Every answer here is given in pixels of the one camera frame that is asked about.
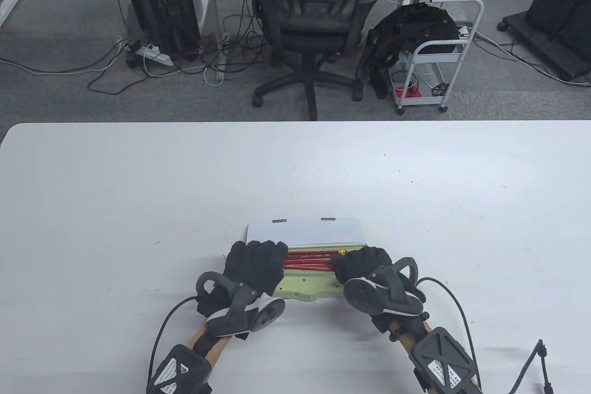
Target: red pencil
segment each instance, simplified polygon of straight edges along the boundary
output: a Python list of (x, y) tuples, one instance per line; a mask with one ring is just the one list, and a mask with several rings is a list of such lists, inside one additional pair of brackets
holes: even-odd
[(331, 260), (322, 260), (322, 259), (297, 259), (297, 260), (286, 260), (286, 265), (330, 265)]
[(334, 272), (333, 267), (320, 267), (320, 266), (312, 266), (312, 267), (307, 267), (304, 265), (285, 265), (284, 269), (293, 269), (293, 270), (298, 270), (298, 271), (328, 271), (328, 272)]

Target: black cord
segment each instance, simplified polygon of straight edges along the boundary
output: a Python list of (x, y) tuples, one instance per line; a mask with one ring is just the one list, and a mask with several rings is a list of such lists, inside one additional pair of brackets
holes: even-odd
[(7, 60), (6, 58), (2, 58), (2, 57), (0, 57), (0, 61), (6, 62), (6, 63), (12, 63), (13, 65), (17, 65), (18, 67), (22, 67), (23, 69), (28, 69), (29, 71), (34, 71), (36, 73), (75, 73), (76, 71), (84, 71), (85, 69), (90, 69), (91, 67), (94, 67), (97, 64), (101, 63), (105, 58), (110, 56), (110, 53), (113, 52), (113, 49), (116, 48), (122, 42), (124, 42), (124, 40), (119, 40), (118, 42), (116, 42), (113, 46), (111, 46), (111, 48), (109, 49), (109, 52), (107, 52), (104, 56), (99, 58), (94, 63), (92, 63), (90, 65), (82, 66), (82, 67), (76, 67), (75, 69), (66, 69), (65, 71), (42, 71), (41, 69), (35, 69), (34, 67), (28, 67), (28, 66), (25, 66), (21, 63), (13, 62), (12, 60)]
[[(247, 0), (242, 0), (241, 12), (239, 14), (232, 14), (232, 15), (229, 15), (229, 16), (222, 19), (222, 25), (224, 27), (225, 27), (226, 20), (230, 17), (240, 17), (240, 21), (238, 22), (238, 31), (236, 32), (235, 39), (229, 39), (226, 42), (222, 42), (222, 45), (221, 45), (222, 51), (221, 52), (227, 57), (233, 51), (238, 49), (238, 50), (241, 50), (242, 56), (244, 56), (245, 58), (247, 58), (248, 54), (252, 54), (254, 56), (254, 58), (252, 60), (246, 61), (246, 62), (226, 62), (224, 64), (224, 69), (220, 69), (219, 66), (222, 66), (222, 65), (213, 64), (213, 62), (215, 62), (215, 60), (217, 60), (220, 56), (220, 54), (217, 54), (216, 57), (214, 58), (214, 60), (207, 64), (207, 67), (213, 69), (214, 71), (220, 72), (220, 73), (241, 73), (241, 72), (245, 71), (246, 69), (248, 69), (249, 67), (253, 66), (254, 64), (263, 63), (265, 61), (264, 51), (266, 50), (266, 41), (264, 40), (264, 36), (259, 34), (255, 30), (255, 26), (254, 26), (255, 14), (254, 14), (254, 11), (251, 11)], [(243, 18), (245, 18), (245, 17), (250, 18), (250, 20), (249, 20), (245, 30), (242, 31)], [(257, 38), (259, 39), (259, 43), (254, 44), (253, 41)], [(243, 66), (243, 67), (241, 67), (239, 69), (226, 69), (226, 67), (230, 67), (230, 66)]]
[(185, 303), (188, 303), (191, 300), (197, 300), (197, 299), (198, 299), (198, 297), (196, 295), (194, 295), (192, 297), (187, 297), (182, 302), (178, 303), (173, 309), (171, 309), (169, 314), (164, 319), (164, 322), (162, 323), (162, 326), (160, 327), (160, 331), (158, 331), (158, 335), (156, 336), (156, 341), (154, 342), (154, 347), (152, 348), (152, 355), (150, 356), (150, 369), (148, 370), (148, 383), (150, 383), (150, 380), (152, 380), (152, 372), (154, 370), (154, 359), (156, 358), (156, 349), (158, 348), (158, 342), (160, 342), (160, 337), (162, 337), (162, 333), (164, 332), (164, 328), (166, 327), (166, 324), (169, 322), (171, 316), (176, 312), (177, 309), (179, 309)]
[(482, 390), (480, 371), (478, 370), (478, 363), (476, 362), (476, 353), (474, 351), (474, 344), (472, 343), (472, 335), (470, 333), (470, 327), (468, 326), (468, 320), (466, 319), (466, 314), (464, 314), (464, 310), (462, 309), (460, 302), (458, 301), (456, 296), (452, 293), (452, 291), (446, 285), (444, 285), (442, 282), (440, 282), (439, 280), (434, 279), (432, 277), (423, 277), (422, 279), (419, 279), (418, 282), (416, 282), (416, 285), (418, 286), (421, 282), (424, 282), (426, 280), (428, 280), (429, 282), (435, 282), (439, 286), (441, 286), (443, 289), (445, 289), (445, 291), (450, 295), (450, 297), (456, 303), (456, 306), (458, 307), (460, 314), (462, 315), (462, 320), (464, 321), (464, 327), (466, 328), (466, 335), (468, 336), (468, 344), (470, 345), (470, 352), (472, 354), (472, 360), (474, 360), (474, 365), (476, 366), (476, 381), (478, 383), (478, 387)]
[(546, 358), (547, 353), (548, 353), (548, 351), (546, 350), (544, 342), (542, 341), (542, 339), (539, 339), (538, 343), (536, 343), (536, 346), (532, 350), (530, 356), (525, 361), (524, 366), (521, 368), (521, 371), (519, 371), (519, 375), (517, 376), (517, 380), (513, 384), (513, 388), (511, 388), (511, 391), (509, 391), (509, 394), (515, 394), (515, 392), (517, 391), (517, 388), (519, 388), (519, 385), (521, 385), (521, 382), (523, 381), (523, 377), (525, 376), (526, 371), (529, 369), (531, 362), (533, 362), (536, 354), (538, 356), (540, 356), (541, 363), (542, 363), (542, 373), (544, 373), (544, 394), (554, 394), (554, 390), (552, 389), (552, 384), (548, 381), (548, 373), (546, 371), (545, 358)]
[[(515, 59), (511, 59), (511, 58), (504, 58), (504, 57), (502, 57), (502, 56), (499, 56), (499, 55), (497, 55), (497, 54), (494, 54), (494, 53), (490, 52), (489, 50), (486, 50), (486, 49), (485, 49), (483, 46), (479, 45), (479, 44), (478, 44), (478, 41), (483, 41), (483, 42), (485, 42), (485, 43), (488, 43), (488, 44), (490, 44), (490, 45), (491, 45), (491, 46), (493, 46), (493, 47), (496, 47), (496, 46), (495, 46), (495, 45), (493, 45), (492, 43), (490, 43), (489, 41), (487, 41), (486, 39), (483, 39), (483, 38), (481, 38), (481, 37), (479, 37), (479, 38), (477, 39), (477, 38), (476, 38), (476, 36), (475, 36), (475, 38), (474, 38), (474, 41), (473, 41), (473, 42), (474, 42), (474, 44), (475, 44), (476, 46), (478, 46), (479, 48), (481, 48), (481, 49), (482, 49), (484, 52), (486, 52), (487, 54), (490, 54), (490, 55), (492, 55), (492, 56), (494, 56), (494, 57), (496, 57), (496, 58), (499, 58), (500, 60), (507, 60), (507, 61), (511, 61), (511, 62), (518, 62), (518, 61), (520, 61), (520, 62), (522, 62), (522, 63), (525, 63), (526, 65), (528, 65), (528, 66), (532, 67), (532, 69), (534, 69), (534, 71), (536, 71), (537, 73), (540, 73), (540, 74), (544, 75), (545, 77), (551, 78), (551, 79), (553, 79), (553, 80), (555, 80), (555, 81), (559, 81), (559, 80), (557, 80), (557, 79), (555, 78), (555, 76), (554, 76), (554, 75), (552, 75), (551, 73), (549, 73), (548, 69), (546, 69), (546, 67), (545, 67), (545, 66), (543, 66), (543, 65), (540, 65), (540, 64), (538, 64), (538, 63), (531, 63), (531, 62), (528, 62), (528, 60), (526, 60), (526, 59), (524, 59), (523, 57), (521, 57), (521, 56), (519, 56), (519, 55), (515, 54), (515, 53), (513, 52), (513, 45), (515, 45), (515, 43), (516, 43), (515, 41), (513, 41), (513, 43), (509, 43), (509, 45), (511, 45), (511, 50), (508, 50), (507, 52), (508, 52), (509, 54), (511, 54), (511, 56), (515, 57), (515, 59), (517, 59), (517, 60), (515, 60)], [(566, 82), (566, 83), (564, 83), (564, 84), (567, 84), (567, 85), (569, 85), (569, 86), (577, 86), (577, 87), (579, 87), (579, 88), (591, 88), (591, 80), (589, 80), (589, 78), (587, 78), (587, 77), (585, 77), (585, 79), (586, 79), (586, 80), (589, 82), (589, 84), (575, 84), (575, 83), (571, 83), (571, 82)]]
[(121, 20), (123, 20), (123, 24), (125, 25), (125, 29), (127, 29), (127, 35), (131, 38), (131, 31), (129, 30), (129, 26), (127, 26), (127, 22), (125, 21), (125, 17), (123, 16), (123, 9), (121, 8), (121, 1), (117, 0), (117, 4), (119, 6), (119, 14), (121, 14)]
[[(119, 54), (116, 54), (116, 56), (114, 56), (114, 57), (113, 57), (113, 58), (112, 58), (112, 59), (109, 61), (109, 63), (111, 63), (112, 61), (114, 61), (114, 60), (115, 60), (115, 59), (116, 59), (118, 56), (120, 56), (120, 55), (121, 55), (121, 53), (119, 53)], [(98, 92), (99, 94), (105, 94), (106, 96), (118, 96), (118, 95), (119, 95), (119, 94), (121, 94), (122, 92), (125, 92), (126, 90), (128, 90), (129, 88), (131, 88), (131, 86), (135, 86), (135, 85), (137, 85), (137, 84), (139, 84), (139, 83), (143, 83), (144, 81), (146, 81), (146, 80), (148, 80), (148, 79), (150, 78), (150, 76), (149, 76), (149, 75), (148, 75), (148, 74), (147, 74), (147, 73), (144, 71), (144, 73), (145, 73), (145, 77), (144, 77), (144, 78), (142, 78), (141, 80), (134, 81), (133, 83), (130, 83), (130, 84), (128, 84), (127, 86), (125, 86), (125, 87), (124, 87), (124, 88), (122, 88), (121, 90), (118, 90), (117, 92), (102, 91), (102, 90), (100, 90), (100, 89), (93, 89), (93, 88), (91, 88), (91, 86), (92, 86), (93, 84), (95, 84), (97, 81), (99, 81), (99, 80), (100, 80), (100, 79), (103, 77), (103, 75), (105, 75), (105, 74), (106, 74), (106, 72), (107, 72), (107, 71), (102, 71), (102, 72), (101, 72), (101, 73), (98, 75), (98, 77), (96, 77), (94, 80), (91, 80), (91, 81), (89, 82), (89, 84), (87, 84), (87, 85), (86, 85), (86, 89), (88, 89), (88, 90), (89, 90), (89, 91), (91, 91), (91, 92)]]

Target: white utility cart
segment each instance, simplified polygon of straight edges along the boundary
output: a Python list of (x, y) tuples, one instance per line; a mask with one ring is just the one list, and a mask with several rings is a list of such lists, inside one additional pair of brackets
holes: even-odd
[[(400, 90), (400, 86), (396, 86), (393, 83), (392, 79), (392, 71), (390, 72), (390, 82), (392, 83), (392, 94), (394, 98), (394, 102), (396, 104), (396, 113), (398, 115), (402, 115), (405, 111), (405, 106), (412, 106), (412, 105), (423, 105), (423, 104), (437, 104), (439, 105), (439, 112), (444, 113), (447, 111), (447, 101), (452, 93), (453, 85), (456, 82), (456, 78), (458, 77), (458, 73), (460, 72), (460, 68), (462, 67), (462, 63), (464, 62), (464, 58), (466, 57), (466, 53), (468, 52), (468, 48), (470, 48), (470, 44), (474, 35), (476, 33), (476, 29), (480, 23), (482, 12), (484, 12), (484, 4), (482, 0), (432, 0), (430, 3), (455, 3), (455, 2), (473, 2), (477, 3), (478, 5), (478, 13), (471, 23), (470, 31), (466, 36), (461, 36), (457, 40), (432, 40), (429, 42), (424, 42), (416, 50), (412, 53), (410, 58), (410, 63), (408, 65), (408, 71), (406, 73), (406, 80), (404, 82), (403, 90), (401, 91), (400, 95), (398, 96), (397, 90)], [(422, 51), (429, 46), (452, 46), (453, 50), (449, 53), (442, 53), (442, 54), (422, 54)], [(443, 73), (441, 72), (441, 68), (439, 67), (439, 63), (455, 63), (453, 75), (449, 82), (445, 81), (443, 77)], [(429, 97), (407, 97), (407, 91), (410, 89), (409, 86), (412, 85), (412, 78), (417, 78), (416, 76), (416, 65), (417, 64), (425, 64), (430, 65), (433, 69), (435, 77), (437, 78), (437, 85), (430, 88), (432, 96)]]
[[(422, 0), (411, 0), (412, 3), (419, 3), (420, 1), (422, 1)], [(423, 0), (423, 1), (427, 1), (428, 4), (433, 4), (434, 6), (437, 6), (437, 5), (445, 6), (446, 3), (458, 3), (460, 5), (462, 5), (462, 4), (467, 5), (470, 3), (471, 4), (476, 3), (478, 5), (478, 12), (475, 17), (471, 18), (471, 20), (473, 20), (473, 21), (470, 21), (469, 23), (465, 23), (465, 24), (469, 24), (469, 26), (467, 26), (467, 28), (469, 28), (470, 31), (469, 31), (469, 33), (467, 33), (467, 35), (459, 38), (458, 40), (426, 42), (426, 43), (423, 43), (422, 45), (420, 45), (418, 48), (416, 48), (416, 50), (414, 51), (413, 54), (408, 54), (407, 59), (408, 59), (408, 61), (410, 61), (410, 64), (407, 65), (404, 69), (405, 73), (407, 75), (406, 82), (403, 85), (404, 90), (402, 90), (400, 94), (397, 94), (396, 88), (394, 87), (394, 84), (392, 82), (392, 94), (393, 94), (393, 99), (394, 99), (394, 103), (395, 103), (395, 107), (396, 107), (396, 112), (398, 115), (402, 115), (404, 113), (405, 106), (423, 105), (423, 104), (431, 104), (431, 105), (437, 104), (437, 105), (439, 105), (440, 112), (444, 113), (445, 111), (447, 111), (447, 101), (449, 100), (449, 97), (452, 94), (453, 86), (456, 82), (456, 79), (458, 78), (460, 68), (462, 67), (462, 64), (464, 62), (464, 58), (466, 57), (466, 53), (467, 53), (468, 49), (470, 48), (470, 44), (472, 42), (472, 39), (474, 38), (474, 35), (475, 35), (478, 25), (480, 23), (480, 20), (482, 17), (482, 12), (484, 12), (484, 3), (482, 2), (482, 0)], [(454, 46), (454, 50), (448, 54), (422, 54), (422, 52), (424, 52), (425, 48), (428, 48), (429, 46), (435, 46), (435, 45), (452, 45), (452, 46)], [(431, 92), (426, 94), (425, 97), (416, 97), (416, 98), (407, 97), (408, 84), (412, 80), (412, 78), (413, 78), (412, 76), (416, 73), (416, 65), (419, 63), (426, 63), (427, 65), (430, 65), (432, 67), (433, 73), (434, 73), (435, 77), (437, 78), (437, 85), (434, 85), (434, 87), (430, 86), (429, 89), (431, 90)], [(447, 81), (443, 77), (439, 63), (455, 63), (453, 74), (451, 75), (451, 77)]]

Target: chair caster wheel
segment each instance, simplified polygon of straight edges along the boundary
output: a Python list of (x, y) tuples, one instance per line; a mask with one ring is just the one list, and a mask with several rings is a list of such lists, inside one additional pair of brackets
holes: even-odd
[(257, 94), (255, 94), (253, 97), (253, 106), (256, 108), (262, 107), (262, 96), (257, 96)]
[(279, 56), (277, 54), (275, 54), (275, 52), (271, 52), (271, 66), (277, 67), (277, 66), (279, 66), (280, 62), (281, 62), (281, 59), (279, 58)]
[(506, 24), (505, 22), (499, 22), (496, 25), (496, 30), (499, 32), (505, 32), (507, 29), (509, 29), (509, 25)]

